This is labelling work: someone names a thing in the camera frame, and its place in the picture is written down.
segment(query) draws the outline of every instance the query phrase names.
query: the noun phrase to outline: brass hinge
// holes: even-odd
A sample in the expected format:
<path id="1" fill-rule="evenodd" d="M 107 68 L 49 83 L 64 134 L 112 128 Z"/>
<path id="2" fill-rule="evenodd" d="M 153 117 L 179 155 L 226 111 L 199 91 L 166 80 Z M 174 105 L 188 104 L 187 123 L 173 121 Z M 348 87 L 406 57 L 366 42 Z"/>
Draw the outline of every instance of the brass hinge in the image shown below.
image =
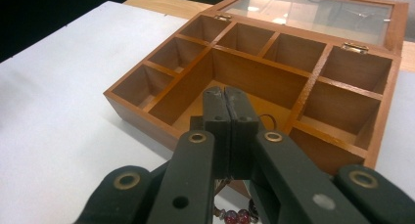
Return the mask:
<path id="1" fill-rule="evenodd" d="M 355 53 L 359 53 L 362 55 L 366 55 L 369 52 L 369 47 L 353 44 L 351 42 L 345 42 L 342 46 L 342 49 L 355 52 Z"/>
<path id="2" fill-rule="evenodd" d="M 225 15 L 216 15 L 214 16 L 214 18 L 217 20 L 226 21 L 226 22 L 229 22 L 232 19 L 231 16 L 225 16 Z"/>

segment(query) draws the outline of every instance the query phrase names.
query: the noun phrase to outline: glass lid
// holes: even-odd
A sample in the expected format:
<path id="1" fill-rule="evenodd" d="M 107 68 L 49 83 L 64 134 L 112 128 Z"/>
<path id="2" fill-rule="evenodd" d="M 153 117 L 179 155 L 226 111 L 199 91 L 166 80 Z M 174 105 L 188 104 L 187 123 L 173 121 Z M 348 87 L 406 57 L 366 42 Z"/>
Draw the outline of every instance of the glass lid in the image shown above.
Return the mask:
<path id="1" fill-rule="evenodd" d="M 383 45 L 392 6 L 347 0 L 238 0 L 221 11 Z"/>

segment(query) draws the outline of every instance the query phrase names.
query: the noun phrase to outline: white tabletop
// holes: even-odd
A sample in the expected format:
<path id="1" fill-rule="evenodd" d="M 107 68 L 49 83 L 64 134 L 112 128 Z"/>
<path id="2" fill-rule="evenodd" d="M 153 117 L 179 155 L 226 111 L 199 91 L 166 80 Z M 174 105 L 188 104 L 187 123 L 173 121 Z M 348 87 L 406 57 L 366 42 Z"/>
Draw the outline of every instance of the white tabletop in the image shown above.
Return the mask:
<path id="1" fill-rule="evenodd" d="M 114 169 L 151 171 L 171 157 L 102 93 L 185 22 L 107 2 L 0 64 L 0 223 L 71 223 Z M 394 129 L 388 137 L 402 137 Z M 379 168 L 414 198 L 415 153 L 399 151 L 382 149 Z M 226 190 L 217 204 L 246 202 Z"/>

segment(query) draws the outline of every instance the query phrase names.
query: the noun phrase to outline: wooden box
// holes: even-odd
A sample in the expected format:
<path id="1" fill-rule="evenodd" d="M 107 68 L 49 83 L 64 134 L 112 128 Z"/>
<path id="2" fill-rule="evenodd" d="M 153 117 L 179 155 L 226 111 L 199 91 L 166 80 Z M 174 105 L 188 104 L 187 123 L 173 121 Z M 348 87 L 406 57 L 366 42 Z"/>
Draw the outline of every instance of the wooden box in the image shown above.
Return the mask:
<path id="1" fill-rule="evenodd" d="M 322 170 L 374 167 L 407 4 L 294 1 L 225 0 L 199 13 L 105 96 L 124 120 L 174 150 L 190 116 L 202 114 L 201 93 L 234 86 Z"/>

